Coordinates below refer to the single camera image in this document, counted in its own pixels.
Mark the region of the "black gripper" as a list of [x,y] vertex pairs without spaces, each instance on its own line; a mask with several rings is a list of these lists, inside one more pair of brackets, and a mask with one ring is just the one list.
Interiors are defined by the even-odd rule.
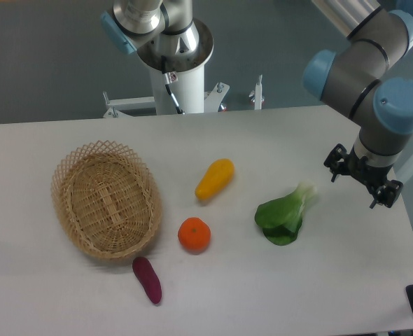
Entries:
[[371,209],[377,205],[390,209],[402,192],[402,182],[387,180],[387,175],[391,170],[390,166],[370,166],[364,157],[359,158],[356,155],[354,148],[351,149],[350,154],[347,154],[346,148],[340,143],[330,151],[323,164],[332,174],[332,182],[335,182],[338,176],[349,174],[363,184],[373,198],[370,204]]

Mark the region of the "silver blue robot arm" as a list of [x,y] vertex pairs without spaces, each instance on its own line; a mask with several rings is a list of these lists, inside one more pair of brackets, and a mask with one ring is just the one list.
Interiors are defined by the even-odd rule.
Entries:
[[[412,49],[413,17],[376,1],[317,1],[316,7],[350,45],[341,54],[316,53],[302,85],[360,127],[352,149],[337,145],[324,165],[363,184],[373,204],[392,207],[403,185],[387,176],[413,134],[413,80],[382,76]],[[117,49],[136,53],[148,67],[158,114],[220,110],[228,86],[204,91],[214,40],[193,17],[191,1],[115,1],[100,21]]]

